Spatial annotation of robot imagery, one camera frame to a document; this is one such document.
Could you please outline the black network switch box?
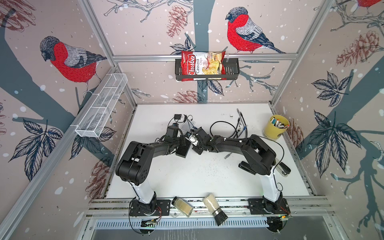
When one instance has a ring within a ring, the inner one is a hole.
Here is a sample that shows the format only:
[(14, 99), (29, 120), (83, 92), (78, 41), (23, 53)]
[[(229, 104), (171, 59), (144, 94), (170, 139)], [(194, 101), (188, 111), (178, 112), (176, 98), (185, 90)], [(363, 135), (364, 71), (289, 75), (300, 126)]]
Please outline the black network switch box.
[(178, 149), (176, 150), (176, 156), (186, 158), (190, 147), (191, 147), (191, 142), (186, 141), (184, 146), (178, 147)]

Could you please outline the black power adapter with cable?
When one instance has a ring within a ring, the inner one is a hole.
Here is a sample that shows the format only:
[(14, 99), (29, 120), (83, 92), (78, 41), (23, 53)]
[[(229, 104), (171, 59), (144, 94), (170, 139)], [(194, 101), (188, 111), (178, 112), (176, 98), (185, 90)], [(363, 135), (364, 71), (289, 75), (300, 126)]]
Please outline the black power adapter with cable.
[(193, 116), (192, 115), (184, 115), (184, 114), (175, 114), (174, 117), (169, 121), (168, 126), (170, 126), (173, 123), (183, 124), (187, 120), (193, 121)]

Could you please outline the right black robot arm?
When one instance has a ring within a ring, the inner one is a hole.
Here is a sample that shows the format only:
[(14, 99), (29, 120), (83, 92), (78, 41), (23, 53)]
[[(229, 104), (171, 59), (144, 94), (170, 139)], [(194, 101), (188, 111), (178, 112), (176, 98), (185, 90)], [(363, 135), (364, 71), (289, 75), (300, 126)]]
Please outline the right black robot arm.
[(229, 152), (245, 157), (239, 164), (242, 170), (259, 175), (263, 187), (263, 204), (268, 212), (280, 209), (283, 203), (282, 191), (278, 189), (274, 170), (276, 153), (261, 137), (251, 135), (249, 138), (232, 139), (208, 135), (202, 128), (193, 130), (193, 150), (201, 155), (203, 151), (212, 153)]

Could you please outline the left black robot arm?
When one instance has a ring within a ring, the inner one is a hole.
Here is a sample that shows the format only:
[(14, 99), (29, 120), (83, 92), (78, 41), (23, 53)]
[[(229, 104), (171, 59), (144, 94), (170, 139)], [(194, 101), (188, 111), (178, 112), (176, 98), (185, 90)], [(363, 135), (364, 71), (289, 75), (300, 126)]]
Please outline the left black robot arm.
[(147, 177), (153, 158), (176, 154), (185, 158), (191, 142), (183, 135), (177, 126), (167, 127), (166, 134), (154, 143), (146, 144), (130, 142), (128, 148), (119, 160), (115, 174), (134, 189), (139, 206), (149, 213), (155, 211), (157, 195), (152, 190)]

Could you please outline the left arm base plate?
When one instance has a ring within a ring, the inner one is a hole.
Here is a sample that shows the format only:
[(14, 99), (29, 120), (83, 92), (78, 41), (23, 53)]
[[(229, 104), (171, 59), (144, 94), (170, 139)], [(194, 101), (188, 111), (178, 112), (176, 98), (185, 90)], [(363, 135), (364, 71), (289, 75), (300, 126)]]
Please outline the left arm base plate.
[(149, 204), (143, 204), (138, 200), (132, 200), (129, 207), (130, 217), (144, 216), (168, 216), (170, 214), (170, 200), (153, 200)]

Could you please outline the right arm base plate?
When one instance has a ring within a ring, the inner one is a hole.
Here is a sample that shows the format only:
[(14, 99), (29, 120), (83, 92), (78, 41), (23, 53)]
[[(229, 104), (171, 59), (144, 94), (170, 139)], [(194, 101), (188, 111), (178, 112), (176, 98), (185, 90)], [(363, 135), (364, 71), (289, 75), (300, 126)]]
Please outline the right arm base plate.
[(263, 198), (248, 199), (251, 215), (288, 215), (291, 213), (286, 199), (271, 202)]

